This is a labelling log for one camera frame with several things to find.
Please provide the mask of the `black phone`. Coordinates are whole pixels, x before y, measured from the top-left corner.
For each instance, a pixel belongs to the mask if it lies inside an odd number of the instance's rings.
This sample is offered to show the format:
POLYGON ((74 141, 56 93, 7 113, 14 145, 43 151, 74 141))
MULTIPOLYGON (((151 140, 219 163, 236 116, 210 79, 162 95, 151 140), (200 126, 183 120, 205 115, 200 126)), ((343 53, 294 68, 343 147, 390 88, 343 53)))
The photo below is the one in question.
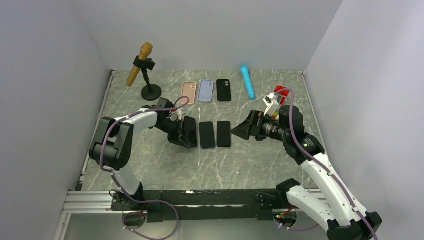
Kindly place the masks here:
POLYGON ((230 148, 232 146, 231 139, 231 122, 230 121, 218 121, 217 122, 217 134, 216 134, 216 146, 218 148, 230 148))

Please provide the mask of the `black phone case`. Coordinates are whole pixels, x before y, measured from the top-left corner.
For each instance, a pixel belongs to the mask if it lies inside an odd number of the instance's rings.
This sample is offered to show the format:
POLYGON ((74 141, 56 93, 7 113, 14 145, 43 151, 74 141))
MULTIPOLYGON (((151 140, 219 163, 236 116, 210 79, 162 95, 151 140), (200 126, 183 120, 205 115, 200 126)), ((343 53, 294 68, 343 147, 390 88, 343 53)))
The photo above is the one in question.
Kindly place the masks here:
POLYGON ((216 80, 216 94, 218 102, 230 102, 232 100, 231 84, 229 79, 216 80))

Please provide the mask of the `purple phone case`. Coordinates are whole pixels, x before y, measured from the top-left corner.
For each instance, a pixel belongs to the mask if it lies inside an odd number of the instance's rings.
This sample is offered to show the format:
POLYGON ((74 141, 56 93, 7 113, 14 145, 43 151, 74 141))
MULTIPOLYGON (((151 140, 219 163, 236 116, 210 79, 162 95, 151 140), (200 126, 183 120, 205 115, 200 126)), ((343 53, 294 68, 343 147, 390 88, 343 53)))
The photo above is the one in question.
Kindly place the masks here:
POLYGON ((200 102, 210 103, 213 100, 214 81, 202 79, 199 84, 197 99, 200 102))

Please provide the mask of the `pink phone case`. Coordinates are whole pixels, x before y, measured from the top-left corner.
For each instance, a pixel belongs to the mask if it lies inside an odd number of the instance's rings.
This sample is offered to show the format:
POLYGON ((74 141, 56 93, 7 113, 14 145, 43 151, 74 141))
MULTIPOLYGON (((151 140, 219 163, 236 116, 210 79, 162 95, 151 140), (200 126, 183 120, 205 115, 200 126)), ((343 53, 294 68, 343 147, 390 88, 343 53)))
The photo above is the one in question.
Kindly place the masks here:
POLYGON ((181 100, 180 103, 182 105, 186 104, 188 106, 192 106, 195 104, 196 100, 196 92, 197 92, 197 83, 185 81, 182 85, 181 90, 181 100))

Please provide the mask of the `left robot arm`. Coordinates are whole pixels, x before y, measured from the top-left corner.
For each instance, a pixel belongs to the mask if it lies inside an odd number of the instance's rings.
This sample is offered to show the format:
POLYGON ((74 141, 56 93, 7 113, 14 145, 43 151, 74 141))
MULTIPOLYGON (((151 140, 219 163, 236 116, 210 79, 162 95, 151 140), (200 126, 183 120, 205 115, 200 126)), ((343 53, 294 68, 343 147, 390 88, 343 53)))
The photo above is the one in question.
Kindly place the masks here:
POLYGON ((161 97, 157 104, 127 116, 101 118, 88 151, 89 158, 112 176, 118 191, 126 194, 123 202, 131 210, 139 209, 145 200, 143 185, 129 164, 134 134, 152 128, 167 134, 171 144, 186 149, 198 146, 196 120, 161 97))

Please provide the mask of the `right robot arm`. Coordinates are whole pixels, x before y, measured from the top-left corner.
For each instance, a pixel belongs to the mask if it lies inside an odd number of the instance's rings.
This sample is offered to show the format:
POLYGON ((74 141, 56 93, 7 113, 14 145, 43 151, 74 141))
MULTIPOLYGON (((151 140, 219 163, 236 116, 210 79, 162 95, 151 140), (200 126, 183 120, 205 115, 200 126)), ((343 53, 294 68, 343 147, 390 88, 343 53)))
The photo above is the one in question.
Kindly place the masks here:
POLYGON ((252 110, 231 133, 241 139, 267 138, 283 143, 286 153, 316 183, 326 203, 309 193, 294 179, 276 187, 276 203, 282 208, 297 207, 313 219, 329 240, 375 240, 382 218, 369 212, 348 190, 333 168, 320 141, 305 130, 304 116, 296 106, 285 105, 279 118, 272 119, 252 110))

